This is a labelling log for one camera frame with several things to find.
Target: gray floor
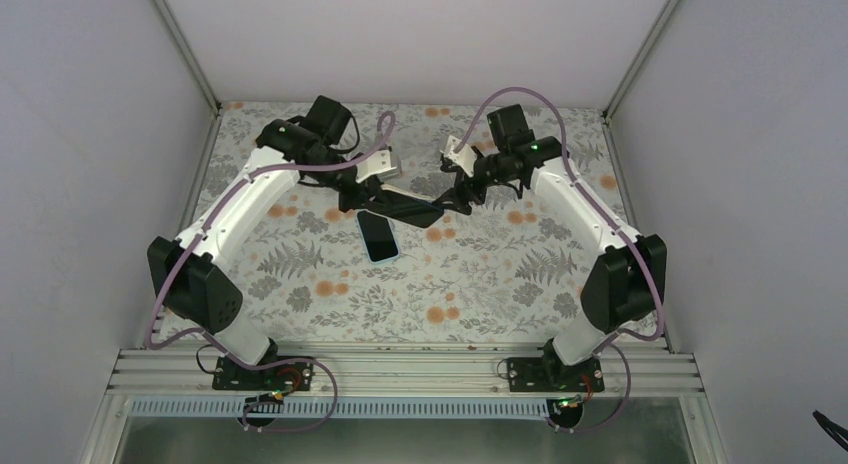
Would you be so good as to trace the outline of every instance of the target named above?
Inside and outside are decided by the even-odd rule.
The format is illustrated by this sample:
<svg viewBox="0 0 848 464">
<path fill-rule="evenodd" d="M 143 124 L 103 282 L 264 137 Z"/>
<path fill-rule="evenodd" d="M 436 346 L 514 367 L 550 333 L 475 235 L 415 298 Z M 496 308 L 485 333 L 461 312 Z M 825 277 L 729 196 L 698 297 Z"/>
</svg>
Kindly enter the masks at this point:
<svg viewBox="0 0 848 464">
<path fill-rule="evenodd" d="M 615 405 L 589 403 L 586 424 Z M 244 432 L 230 419 L 131 418 L 121 455 L 124 464 L 691 462 L 677 399 L 635 399 L 613 425 L 583 436 L 531 421 L 336 419 L 311 433 L 274 435 Z"/>
</svg>

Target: white wall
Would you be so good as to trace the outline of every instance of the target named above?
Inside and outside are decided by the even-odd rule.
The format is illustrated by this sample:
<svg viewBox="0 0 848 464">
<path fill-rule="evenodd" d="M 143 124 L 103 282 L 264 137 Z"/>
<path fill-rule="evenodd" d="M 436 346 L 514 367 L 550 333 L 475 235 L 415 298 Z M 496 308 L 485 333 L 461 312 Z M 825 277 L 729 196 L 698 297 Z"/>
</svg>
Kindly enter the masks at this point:
<svg viewBox="0 0 848 464">
<path fill-rule="evenodd" d="M 665 0 L 168 2 L 222 100 L 603 108 Z"/>
<path fill-rule="evenodd" d="M 685 0 L 613 118 L 733 462 L 844 462 L 848 0 Z"/>
<path fill-rule="evenodd" d="M 78 459 L 211 113 L 147 0 L 0 0 L 0 449 Z"/>
</svg>

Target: blue phone case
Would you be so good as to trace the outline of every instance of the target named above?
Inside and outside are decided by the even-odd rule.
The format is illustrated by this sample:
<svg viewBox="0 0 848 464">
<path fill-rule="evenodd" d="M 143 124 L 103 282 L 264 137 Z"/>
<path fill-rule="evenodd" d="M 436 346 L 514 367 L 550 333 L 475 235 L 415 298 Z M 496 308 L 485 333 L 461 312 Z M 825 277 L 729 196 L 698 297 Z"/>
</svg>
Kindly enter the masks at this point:
<svg viewBox="0 0 848 464">
<path fill-rule="evenodd" d="M 359 213 L 360 213 L 360 212 L 368 212 L 368 211 L 366 211 L 366 210 L 362 209 L 362 210 L 358 211 L 356 214 L 357 214 L 357 215 L 359 215 Z M 354 219 L 354 220 L 356 221 L 356 227 L 358 227 L 358 228 L 359 228 L 359 238 L 360 238 L 360 239 L 362 239 L 362 248 L 365 250 L 365 257 L 367 257 L 367 258 L 368 258 L 368 262 L 370 262 L 371 264 L 385 264 L 385 263 L 387 263 L 387 262 L 392 262 L 392 261 L 394 261 L 395 259 L 399 258 L 399 257 L 400 257 L 400 255 L 401 255 L 401 252 L 400 252 L 400 244 L 398 244 L 398 242 L 397 242 L 397 238 L 395 237 L 395 226 L 394 226 L 394 224 L 392 224 L 392 220 L 391 220 L 391 219 L 389 219 L 388 217 L 386 217 L 385 219 L 386 219 L 387 221 L 389 221 L 389 231 L 391 231 L 391 233 L 392 233 L 392 239 L 395 241 L 395 247 L 397 247 L 397 249 L 398 249 L 398 253 L 397 253 L 394 257 L 388 257 L 388 258 L 386 258 L 386 259 L 383 259 L 382 261 L 374 261 L 374 260 L 371 260 L 371 255 L 370 255 L 370 254 L 368 254 L 368 243 L 367 243 L 367 242 L 365 242 L 365 235 L 362 233 L 362 226 L 359 224 L 359 219 L 358 219 L 358 218 L 357 218 L 357 219 Z"/>
</svg>

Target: smartphone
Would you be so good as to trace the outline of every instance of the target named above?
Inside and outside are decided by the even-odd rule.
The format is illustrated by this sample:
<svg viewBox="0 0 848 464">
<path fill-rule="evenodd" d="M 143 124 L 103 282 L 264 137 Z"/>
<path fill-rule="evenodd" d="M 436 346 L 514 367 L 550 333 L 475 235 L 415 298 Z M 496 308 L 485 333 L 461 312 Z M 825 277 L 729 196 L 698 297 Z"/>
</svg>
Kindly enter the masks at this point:
<svg viewBox="0 0 848 464">
<path fill-rule="evenodd" d="M 400 256 L 392 225 L 388 219 L 368 211 L 356 213 L 356 222 L 365 241 L 368 259 L 373 263 L 390 261 Z"/>
</svg>

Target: floral tablecloth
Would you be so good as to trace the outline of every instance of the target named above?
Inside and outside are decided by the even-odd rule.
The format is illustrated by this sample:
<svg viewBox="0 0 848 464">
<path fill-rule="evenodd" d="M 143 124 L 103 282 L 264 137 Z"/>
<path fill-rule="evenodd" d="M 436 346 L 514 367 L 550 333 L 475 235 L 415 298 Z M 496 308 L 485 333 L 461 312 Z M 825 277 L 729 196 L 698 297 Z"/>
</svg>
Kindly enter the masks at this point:
<svg viewBox="0 0 848 464">
<path fill-rule="evenodd" d="M 220 194 L 276 118 L 305 115 L 309 103 L 233 102 L 221 129 L 196 209 Z M 448 134 L 461 137 L 476 108 L 351 104 L 363 136 L 377 117 L 397 114 L 389 143 L 403 163 L 394 186 L 438 196 L 453 176 L 439 171 Z M 537 137 L 558 136 L 547 109 L 524 107 Z M 560 109 L 572 159 L 598 194 L 623 217 L 621 195 L 596 110 Z M 348 126 L 345 142 L 353 141 Z M 485 122 L 471 145 L 495 152 Z M 268 209 L 234 258 L 230 277 L 256 326 L 285 341 L 543 342 L 579 311 L 581 283 L 594 262 L 545 202 L 526 192 L 489 190 L 471 216 L 448 212 L 429 229 L 393 222 L 401 257 L 371 264 L 353 212 L 337 194 L 298 186 Z M 189 327 L 166 313 L 165 336 Z M 652 332 L 653 316 L 630 326 Z"/>
</svg>

